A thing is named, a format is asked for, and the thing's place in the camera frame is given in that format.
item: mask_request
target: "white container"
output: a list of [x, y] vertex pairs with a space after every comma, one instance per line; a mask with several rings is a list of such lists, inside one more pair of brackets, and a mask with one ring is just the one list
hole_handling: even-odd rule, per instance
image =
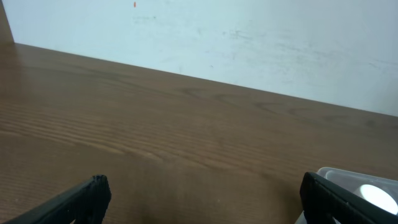
[[[398, 202], [398, 181], [396, 180], [389, 180], [330, 167], [321, 168], [318, 170], [317, 174], [354, 194], [358, 194], [358, 189], [362, 185], [369, 184], [375, 186], [387, 193], [395, 202]], [[296, 224], [307, 224], [303, 213], [299, 216]]]

